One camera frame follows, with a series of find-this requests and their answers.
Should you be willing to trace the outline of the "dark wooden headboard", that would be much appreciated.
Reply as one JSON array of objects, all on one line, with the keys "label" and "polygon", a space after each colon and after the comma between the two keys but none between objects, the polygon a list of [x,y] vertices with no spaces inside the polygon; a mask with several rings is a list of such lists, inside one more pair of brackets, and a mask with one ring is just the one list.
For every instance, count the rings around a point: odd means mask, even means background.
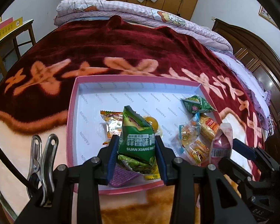
[{"label": "dark wooden headboard", "polygon": [[233,54],[271,91],[270,111],[280,126],[280,59],[258,35],[236,25],[215,19],[213,31],[223,36],[233,48]]}]

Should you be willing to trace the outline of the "yellow flat box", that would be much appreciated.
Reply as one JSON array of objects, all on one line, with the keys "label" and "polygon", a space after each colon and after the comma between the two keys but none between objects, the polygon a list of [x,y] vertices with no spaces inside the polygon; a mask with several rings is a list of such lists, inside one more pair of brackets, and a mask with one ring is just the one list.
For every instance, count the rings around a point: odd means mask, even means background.
[{"label": "yellow flat box", "polygon": [[20,17],[8,24],[6,24],[4,27],[0,28],[0,40],[4,37],[6,37],[8,34],[22,26],[23,24],[23,18]]}]

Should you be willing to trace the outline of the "corn snack orange packet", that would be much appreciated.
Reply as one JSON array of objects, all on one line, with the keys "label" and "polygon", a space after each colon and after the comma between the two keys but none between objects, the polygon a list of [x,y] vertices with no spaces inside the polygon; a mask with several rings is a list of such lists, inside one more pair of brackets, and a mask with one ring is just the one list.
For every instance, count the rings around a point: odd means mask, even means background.
[{"label": "corn snack orange packet", "polygon": [[208,142],[212,142],[214,139],[220,125],[215,122],[211,117],[202,114],[200,115],[200,124],[201,124],[201,135],[208,140]]}]

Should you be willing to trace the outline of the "burger gummy candy packet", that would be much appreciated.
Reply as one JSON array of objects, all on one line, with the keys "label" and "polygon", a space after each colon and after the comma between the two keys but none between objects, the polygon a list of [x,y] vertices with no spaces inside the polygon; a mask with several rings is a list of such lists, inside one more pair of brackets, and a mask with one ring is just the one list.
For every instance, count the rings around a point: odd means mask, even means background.
[{"label": "burger gummy candy packet", "polygon": [[209,159],[209,148],[200,140],[195,140],[195,142],[185,145],[184,149],[192,164],[196,166],[201,166]]}]

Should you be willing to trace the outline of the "metal spring clip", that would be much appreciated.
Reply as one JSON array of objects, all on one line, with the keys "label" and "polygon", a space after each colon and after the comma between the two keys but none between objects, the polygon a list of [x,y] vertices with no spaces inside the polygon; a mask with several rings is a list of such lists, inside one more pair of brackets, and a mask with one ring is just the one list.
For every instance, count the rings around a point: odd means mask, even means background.
[{"label": "metal spring clip", "polygon": [[53,183],[53,164],[58,148],[58,137],[54,133],[49,135],[44,149],[39,135],[32,136],[30,150],[30,164],[28,173],[27,193],[33,198],[40,191],[37,204],[46,206],[49,197],[55,191]]}]

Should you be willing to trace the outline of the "blue-edged clear candy bag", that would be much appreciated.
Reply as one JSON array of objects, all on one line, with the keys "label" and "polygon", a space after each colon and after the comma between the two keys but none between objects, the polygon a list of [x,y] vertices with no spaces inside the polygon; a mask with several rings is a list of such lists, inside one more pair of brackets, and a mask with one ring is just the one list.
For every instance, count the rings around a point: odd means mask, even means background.
[{"label": "blue-edged clear candy bag", "polygon": [[200,135],[201,123],[200,113],[197,112],[186,124],[178,126],[178,132],[176,134],[176,140],[181,147],[181,153],[190,147]]}]

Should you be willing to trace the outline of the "yellow candy packet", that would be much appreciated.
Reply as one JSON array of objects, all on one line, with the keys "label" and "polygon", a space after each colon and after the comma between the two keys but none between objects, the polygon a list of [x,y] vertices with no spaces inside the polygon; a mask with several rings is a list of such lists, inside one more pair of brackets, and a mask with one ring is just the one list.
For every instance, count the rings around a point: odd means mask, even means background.
[{"label": "yellow candy packet", "polygon": [[159,169],[155,168],[154,172],[152,174],[149,175],[145,175],[144,179],[149,181],[149,180],[157,180],[160,178],[160,173],[159,173]]}]

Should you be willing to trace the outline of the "red and cream fleece blanket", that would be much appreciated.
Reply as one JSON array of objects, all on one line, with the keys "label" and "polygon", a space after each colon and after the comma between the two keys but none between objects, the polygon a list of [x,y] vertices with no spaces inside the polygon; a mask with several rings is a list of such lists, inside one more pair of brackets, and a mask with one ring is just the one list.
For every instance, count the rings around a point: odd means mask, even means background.
[{"label": "red and cream fleece blanket", "polygon": [[56,164],[65,162],[65,126],[74,81],[86,75],[160,76],[201,83],[221,119],[235,119],[245,142],[264,146],[247,87],[211,50],[167,26],[149,28],[114,15],[75,20],[30,48],[0,83],[0,148],[28,174],[31,138],[54,133]]}]

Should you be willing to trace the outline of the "wooden side table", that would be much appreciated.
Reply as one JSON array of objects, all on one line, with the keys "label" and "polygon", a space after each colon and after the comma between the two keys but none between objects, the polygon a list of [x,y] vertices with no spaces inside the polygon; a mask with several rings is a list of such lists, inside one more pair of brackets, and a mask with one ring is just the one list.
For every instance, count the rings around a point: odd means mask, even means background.
[{"label": "wooden side table", "polygon": [[[3,78],[5,78],[5,76],[7,74],[7,69],[6,69],[6,66],[4,65],[5,59],[13,51],[15,51],[17,59],[19,60],[21,58],[21,54],[20,54],[20,50],[19,50],[20,46],[24,46],[27,44],[31,44],[32,46],[34,46],[36,44],[36,39],[34,36],[34,31],[33,31],[33,26],[32,26],[33,22],[34,22],[33,19],[23,21],[22,26],[20,26],[19,28],[17,28],[16,30],[14,30],[13,32],[8,34],[6,37],[4,37],[0,40],[0,50],[3,49],[9,43],[13,43],[13,48],[5,56],[2,56],[0,53],[0,74],[3,76]],[[26,32],[26,31],[29,33],[30,39],[23,43],[18,43],[17,36],[19,36],[20,34]]]}]

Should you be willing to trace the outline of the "pink jelly drink pouch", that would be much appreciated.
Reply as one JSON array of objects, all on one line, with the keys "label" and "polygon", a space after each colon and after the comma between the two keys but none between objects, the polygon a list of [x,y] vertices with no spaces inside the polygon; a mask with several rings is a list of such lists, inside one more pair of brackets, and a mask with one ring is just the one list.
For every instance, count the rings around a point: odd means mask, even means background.
[{"label": "pink jelly drink pouch", "polygon": [[209,163],[218,168],[224,157],[230,158],[233,148],[233,129],[230,123],[221,123],[211,142]]}]

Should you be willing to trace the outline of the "purple mint tin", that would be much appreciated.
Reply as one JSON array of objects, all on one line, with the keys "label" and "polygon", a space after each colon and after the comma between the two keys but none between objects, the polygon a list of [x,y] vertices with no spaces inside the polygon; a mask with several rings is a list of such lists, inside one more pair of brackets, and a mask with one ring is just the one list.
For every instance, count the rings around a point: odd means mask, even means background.
[{"label": "purple mint tin", "polygon": [[117,165],[115,166],[114,174],[109,181],[109,185],[115,188],[122,187],[139,176],[139,173],[128,171]]}]

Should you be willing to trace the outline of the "green pea snack packet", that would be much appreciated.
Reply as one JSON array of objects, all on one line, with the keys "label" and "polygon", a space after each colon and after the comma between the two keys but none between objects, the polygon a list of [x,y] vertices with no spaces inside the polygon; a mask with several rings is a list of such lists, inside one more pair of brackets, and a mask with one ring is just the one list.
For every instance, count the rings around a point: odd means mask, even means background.
[{"label": "green pea snack packet", "polygon": [[216,111],[207,100],[205,100],[200,95],[193,95],[188,98],[184,98],[181,100],[185,106],[185,108],[192,114],[199,113],[210,113]]}]

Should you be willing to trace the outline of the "golden ball jelly cup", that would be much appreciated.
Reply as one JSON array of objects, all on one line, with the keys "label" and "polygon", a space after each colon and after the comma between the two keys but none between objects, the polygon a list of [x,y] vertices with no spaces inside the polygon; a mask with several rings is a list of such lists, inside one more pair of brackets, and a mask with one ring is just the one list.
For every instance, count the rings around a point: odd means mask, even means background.
[{"label": "golden ball jelly cup", "polygon": [[144,116],[144,120],[146,122],[150,123],[150,125],[153,128],[154,134],[156,136],[162,136],[163,135],[162,129],[160,128],[159,123],[155,118],[153,118],[151,116]]}]

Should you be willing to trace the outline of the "pink shallow cardboard box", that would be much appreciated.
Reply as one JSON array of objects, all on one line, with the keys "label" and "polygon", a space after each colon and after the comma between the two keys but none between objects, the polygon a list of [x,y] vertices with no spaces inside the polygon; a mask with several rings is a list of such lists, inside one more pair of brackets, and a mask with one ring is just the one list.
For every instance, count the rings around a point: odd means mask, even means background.
[{"label": "pink shallow cardboard box", "polygon": [[124,186],[100,185],[99,193],[116,195],[163,185],[152,179],[156,142],[171,148],[176,157],[187,158],[179,139],[179,127],[193,117],[183,99],[193,95],[211,98],[200,83],[164,77],[94,75],[75,79],[67,123],[68,166],[78,166],[111,146],[107,131],[118,126],[111,161],[117,171],[131,176]]}]

